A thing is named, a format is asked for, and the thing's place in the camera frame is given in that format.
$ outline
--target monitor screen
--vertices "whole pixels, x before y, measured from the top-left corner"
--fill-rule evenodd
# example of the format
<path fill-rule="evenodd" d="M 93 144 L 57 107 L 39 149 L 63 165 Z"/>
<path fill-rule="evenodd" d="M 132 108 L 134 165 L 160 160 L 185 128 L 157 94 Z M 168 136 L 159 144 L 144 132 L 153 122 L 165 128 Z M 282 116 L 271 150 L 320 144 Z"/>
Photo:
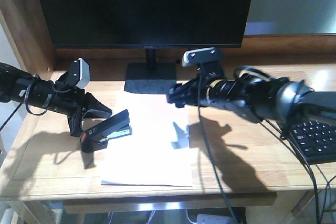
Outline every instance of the monitor screen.
<path fill-rule="evenodd" d="M 40 0 L 56 48 L 241 46 L 251 0 Z"/>

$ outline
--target monitor stand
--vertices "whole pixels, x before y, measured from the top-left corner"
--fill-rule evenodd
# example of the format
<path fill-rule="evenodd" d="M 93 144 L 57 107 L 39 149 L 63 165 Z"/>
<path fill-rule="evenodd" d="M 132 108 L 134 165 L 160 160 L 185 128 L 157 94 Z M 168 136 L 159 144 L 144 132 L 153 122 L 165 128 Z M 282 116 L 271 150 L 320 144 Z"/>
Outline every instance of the monitor stand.
<path fill-rule="evenodd" d="M 176 84 L 174 63 L 156 63 L 155 49 L 146 49 L 146 63 L 127 66 L 124 91 L 136 94 L 168 94 Z"/>

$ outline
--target black cable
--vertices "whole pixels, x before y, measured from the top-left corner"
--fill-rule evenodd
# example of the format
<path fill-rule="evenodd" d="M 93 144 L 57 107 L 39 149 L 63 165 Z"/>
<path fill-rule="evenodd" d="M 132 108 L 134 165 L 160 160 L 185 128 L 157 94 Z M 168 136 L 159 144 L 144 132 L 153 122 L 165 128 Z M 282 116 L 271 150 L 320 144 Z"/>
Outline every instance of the black cable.
<path fill-rule="evenodd" d="M 64 91 L 57 90 L 57 89 L 55 89 L 53 83 L 51 83 L 51 89 L 52 89 L 53 92 L 55 92 L 55 93 L 68 93 L 69 91 L 71 91 L 71 89 L 67 89 L 67 90 L 64 90 Z"/>
<path fill-rule="evenodd" d="M 265 121 L 266 121 L 269 125 L 271 125 L 272 128 L 275 129 L 278 133 L 282 134 L 282 131 L 281 131 L 278 127 L 276 127 L 270 120 L 265 119 Z"/>
<path fill-rule="evenodd" d="M 209 155 L 209 160 L 211 162 L 212 168 L 213 168 L 215 176 L 216 176 L 216 180 L 217 180 L 217 183 L 218 183 L 218 186 L 219 186 L 219 189 L 220 189 L 220 193 L 221 193 L 221 195 L 224 199 L 226 207 L 229 209 L 229 211 L 232 215 L 232 218 L 234 219 L 235 224 L 238 224 L 238 221 L 237 221 L 236 216 L 233 212 L 230 201 L 228 200 L 228 198 L 227 198 L 227 196 L 226 196 L 226 194 L 225 194 L 225 192 L 222 188 L 221 181 L 219 180 L 219 176 L 218 176 L 216 166 L 215 166 L 214 157 L 213 157 L 213 154 L 212 154 L 212 151 L 211 151 L 211 148 L 210 148 L 209 140 L 207 138 L 206 131 L 205 131 L 204 122 L 203 122 L 203 119 L 202 119 L 202 116 L 201 116 L 201 104 L 200 104 L 200 101 L 201 101 L 201 83 L 202 83 L 202 75 L 200 74 L 200 80 L 199 80 L 198 91 L 197 91 L 197 111 L 198 111 L 198 119 L 199 119 L 199 122 L 200 122 L 199 124 L 201 126 L 203 139 L 204 139 L 205 146 L 206 146 L 206 149 L 207 149 L 207 152 L 208 152 L 208 155 Z"/>
<path fill-rule="evenodd" d="M 16 111 L 21 107 L 22 103 L 20 103 L 15 110 L 10 114 L 10 116 L 6 119 L 6 121 L 1 125 L 0 131 L 6 126 L 6 124 L 10 121 L 10 119 L 13 117 L 13 115 L 16 113 Z"/>
<path fill-rule="evenodd" d="M 248 74 L 252 74 L 253 76 L 256 76 L 256 77 L 259 77 L 265 81 L 269 81 L 269 80 L 273 80 L 274 78 L 258 69 L 255 69 L 251 66 L 239 66 L 239 67 L 236 67 L 235 70 L 233 71 L 233 76 L 235 79 L 238 79 L 239 78 L 239 74 L 237 73 L 239 71 L 242 72 L 246 72 Z"/>
<path fill-rule="evenodd" d="M 328 188 L 328 186 L 330 186 L 330 183 L 334 180 L 336 178 L 336 175 L 334 175 L 328 182 L 327 182 L 327 184 L 326 184 L 326 187 L 325 187 L 325 192 L 324 192 L 324 201 L 323 201 L 323 206 L 322 206 L 322 213 L 321 213 L 321 221 L 322 221 L 322 218 L 323 218 L 323 213 L 324 213 L 324 209 L 325 209 L 325 203 L 326 203 L 326 201 L 327 201 L 327 188 Z M 331 216 L 332 216 L 332 221 L 333 221 L 333 223 L 334 223 L 334 219 L 333 219 L 333 215 L 332 215 L 332 211 L 331 211 L 332 209 L 331 209 L 331 201 L 330 201 L 330 214 L 331 214 Z"/>
<path fill-rule="evenodd" d="M 319 193 L 318 193 L 318 189 L 317 189 L 317 183 L 316 183 L 316 178 L 314 175 L 313 170 L 311 169 L 311 166 L 308 164 L 307 160 L 305 159 L 305 157 L 303 156 L 303 154 L 300 152 L 300 150 L 291 142 L 291 140 L 288 138 L 287 141 L 289 143 L 291 143 L 292 148 L 295 149 L 296 151 L 296 155 L 295 157 L 300 161 L 300 163 L 303 165 L 303 167 L 305 168 L 306 172 L 308 173 L 312 183 L 313 183 L 313 188 L 314 188 L 314 197 L 315 197 L 315 212 L 316 212 L 316 224 L 321 224 L 321 220 L 320 220 L 320 208 L 319 208 Z"/>
<path fill-rule="evenodd" d="M 33 85 L 34 85 L 36 82 L 38 82 L 40 79 L 41 79 L 40 76 L 37 75 L 37 74 L 35 74 L 35 75 L 33 76 L 33 81 L 28 85 L 28 87 L 27 87 L 27 89 L 26 89 L 26 93 L 25 93 L 24 101 L 25 101 L 26 111 L 27 111 L 29 114 L 32 114 L 32 115 L 44 115 L 44 114 L 47 113 L 47 111 L 48 111 L 48 110 L 45 110 L 45 111 L 43 111 L 43 112 L 41 112 L 41 113 L 39 113 L 39 114 L 35 114 L 35 113 L 33 113 L 32 111 L 30 111 L 30 109 L 29 109 L 29 105 L 28 105 L 28 103 L 29 103 L 29 95 L 30 95 L 30 91 L 31 91 Z"/>

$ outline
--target monitor base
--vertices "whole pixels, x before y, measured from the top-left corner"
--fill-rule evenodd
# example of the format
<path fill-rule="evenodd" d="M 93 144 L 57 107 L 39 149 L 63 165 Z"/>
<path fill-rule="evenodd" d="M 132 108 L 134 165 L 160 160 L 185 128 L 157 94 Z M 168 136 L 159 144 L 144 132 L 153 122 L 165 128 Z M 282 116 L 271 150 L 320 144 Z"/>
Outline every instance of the monitor base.
<path fill-rule="evenodd" d="M 127 66 L 124 91 L 136 94 L 168 94 L 176 84 L 174 63 L 156 63 L 149 69 L 146 63 Z"/>

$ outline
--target desk surface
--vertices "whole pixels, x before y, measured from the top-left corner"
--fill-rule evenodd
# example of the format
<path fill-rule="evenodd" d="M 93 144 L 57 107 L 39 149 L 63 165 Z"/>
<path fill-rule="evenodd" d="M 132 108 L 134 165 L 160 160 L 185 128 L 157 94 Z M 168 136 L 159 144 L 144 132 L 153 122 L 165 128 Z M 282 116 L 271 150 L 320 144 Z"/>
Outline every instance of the desk surface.
<path fill-rule="evenodd" d="M 113 110 L 117 93 L 123 89 L 122 78 L 127 62 L 88 62 L 91 82 L 86 91 Z M 67 70 L 68 66 L 68 63 L 65 64 L 63 69 Z M 235 66 L 237 64 L 226 64 L 228 76 Z M 336 64 L 257 67 L 275 77 L 305 79 L 309 86 L 318 91 L 336 90 Z M 63 71 L 55 71 L 53 79 L 58 79 L 62 73 Z M 177 67 L 178 80 L 185 81 L 195 75 L 195 68 Z M 231 112 L 213 108 L 202 109 L 202 114 L 226 192 L 263 193 L 312 189 L 311 180 L 301 164 L 261 125 L 249 123 Z M 190 156 L 185 158 L 189 158 L 192 163 L 192 187 L 101 186 L 100 168 L 104 150 L 93 154 L 81 153 L 78 138 L 69 136 L 64 115 L 54 112 L 43 116 L 28 115 L 0 170 L 0 200 L 218 194 L 218 185 L 206 154 L 195 107 L 190 107 L 189 122 Z M 336 163 L 320 167 L 328 179 L 335 174 Z M 313 170 L 319 187 L 324 187 L 323 177 L 314 166 Z"/>

